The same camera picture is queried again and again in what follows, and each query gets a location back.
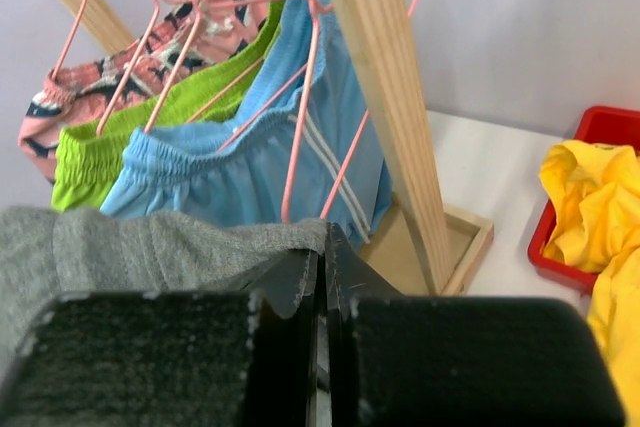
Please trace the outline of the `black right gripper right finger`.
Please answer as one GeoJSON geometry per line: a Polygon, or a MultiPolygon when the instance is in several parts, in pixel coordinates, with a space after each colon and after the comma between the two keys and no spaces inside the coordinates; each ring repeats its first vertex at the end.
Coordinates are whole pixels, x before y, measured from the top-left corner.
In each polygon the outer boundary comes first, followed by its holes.
{"type": "Polygon", "coordinates": [[[585,320],[552,298],[399,294],[330,225],[336,426],[622,426],[585,320]]]}

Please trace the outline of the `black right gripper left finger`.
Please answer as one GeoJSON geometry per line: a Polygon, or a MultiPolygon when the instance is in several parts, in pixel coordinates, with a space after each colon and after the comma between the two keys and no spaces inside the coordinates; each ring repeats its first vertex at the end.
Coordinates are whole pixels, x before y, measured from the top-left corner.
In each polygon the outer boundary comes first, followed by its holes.
{"type": "Polygon", "coordinates": [[[319,257],[238,290],[61,295],[1,386],[5,426],[311,426],[319,257]]]}

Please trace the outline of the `grey shorts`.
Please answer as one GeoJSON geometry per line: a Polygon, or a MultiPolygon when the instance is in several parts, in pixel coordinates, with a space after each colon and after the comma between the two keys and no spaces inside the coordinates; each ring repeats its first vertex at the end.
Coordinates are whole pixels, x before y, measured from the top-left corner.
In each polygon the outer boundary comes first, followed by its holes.
{"type": "Polygon", "coordinates": [[[326,237],[320,219],[219,229],[180,212],[123,220],[11,207],[1,214],[1,365],[61,293],[239,290],[289,250],[323,253],[326,237]]]}

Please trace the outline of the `yellow shorts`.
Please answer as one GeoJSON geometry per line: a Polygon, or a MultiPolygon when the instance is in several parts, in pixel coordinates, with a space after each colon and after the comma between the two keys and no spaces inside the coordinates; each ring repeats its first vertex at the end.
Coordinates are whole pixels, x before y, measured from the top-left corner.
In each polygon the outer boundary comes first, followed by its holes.
{"type": "Polygon", "coordinates": [[[587,323],[622,400],[639,423],[639,156],[629,145],[566,140],[539,179],[556,215],[544,257],[593,274],[587,323]]]}

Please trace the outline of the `pink wire hanger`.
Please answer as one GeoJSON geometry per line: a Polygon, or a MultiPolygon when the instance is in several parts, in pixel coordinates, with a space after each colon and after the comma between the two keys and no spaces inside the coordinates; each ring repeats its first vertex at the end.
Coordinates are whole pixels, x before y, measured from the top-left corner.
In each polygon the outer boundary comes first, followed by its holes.
{"type": "Polygon", "coordinates": [[[296,124],[283,188],[284,221],[317,216],[374,230],[391,180],[330,0],[288,0],[281,37],[295,45],[286,104],[296,124]]]}

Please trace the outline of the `light blue shorts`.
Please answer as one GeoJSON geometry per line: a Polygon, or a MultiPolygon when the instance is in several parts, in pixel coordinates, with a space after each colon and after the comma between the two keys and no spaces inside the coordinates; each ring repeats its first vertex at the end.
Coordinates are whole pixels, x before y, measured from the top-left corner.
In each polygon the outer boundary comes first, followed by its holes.
{"type": "MultiPolygon", "coordinates": [[[[123,166],[101,211],[131,219],[161,210],[180,211],[217,226],[275,223],[282,219],[283,188],[296,120],[286,108],[296,86],[295,43],[280,31],[235,116],[136,129],[123,153],[123,166]]],[[[356,246],[365,233],[341,226],[356,246]]]]}

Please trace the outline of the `lime green shorts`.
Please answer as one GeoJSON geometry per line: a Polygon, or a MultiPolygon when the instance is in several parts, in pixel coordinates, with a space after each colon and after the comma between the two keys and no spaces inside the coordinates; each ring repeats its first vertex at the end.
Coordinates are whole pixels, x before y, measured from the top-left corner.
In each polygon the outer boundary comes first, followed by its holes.
{"type": "Polygon", "coordinates": [[[168,15],[178,27],[156,31],[126,76],[114,59],[78,91],[59,135],[51,205],[98,208],[118,178],[132,133],[147,124],[231,119],[280,29],[285,0],[239,0],[203,19],[186,57],[179,56],[194,14],[188,4],[168,15]]]}

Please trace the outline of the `pink shark print shorts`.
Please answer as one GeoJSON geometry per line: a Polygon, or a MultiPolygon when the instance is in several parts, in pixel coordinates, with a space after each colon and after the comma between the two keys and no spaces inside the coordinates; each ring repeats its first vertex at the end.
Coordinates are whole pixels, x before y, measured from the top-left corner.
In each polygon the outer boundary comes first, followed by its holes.
{"type": "MultiPolygon", "coordinates": [[[[191,31],[195,13],[187,2],[153,27],[141,54],[137,43],[109,57],[49,73],[28,107],[18,145],[51,183],[55,181],[56,149],[63,128],[100,118],[108,106],[115,111],[158,95],[191,31]]],[[[221,9],[205,15],[200,36],[176,75],[182,80],[221,63],[252,42],[266,19],[266,6],[221,9]]]]}

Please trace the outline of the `wooden clothes rack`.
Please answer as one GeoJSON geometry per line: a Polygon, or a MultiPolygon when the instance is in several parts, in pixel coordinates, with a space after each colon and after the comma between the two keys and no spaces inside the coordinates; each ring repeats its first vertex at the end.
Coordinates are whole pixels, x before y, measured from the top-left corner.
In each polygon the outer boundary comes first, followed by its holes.
{"type": "MultiPolygon", "coordinates": [[[[392,203],[375,233],[359,246],[347,239],[404,293],[462,293],[486,255],[493,225],[442,201],[410,25],[416,1],[330,3],[392,181],[392,203]]],[[[133,42],[136,50],[168,13],[154,10],[133,42]]]]}

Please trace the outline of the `red plastic tray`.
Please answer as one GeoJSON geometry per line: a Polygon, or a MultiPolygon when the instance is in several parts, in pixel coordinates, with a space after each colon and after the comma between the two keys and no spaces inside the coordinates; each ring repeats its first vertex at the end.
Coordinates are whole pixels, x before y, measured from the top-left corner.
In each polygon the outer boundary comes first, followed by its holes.
{"type": "Polygon", "coordinates": [[[548,196],[528,246],[537,273],[582,295],[639,250],[639,112],[593,106],[539,172],[548,196]]]}

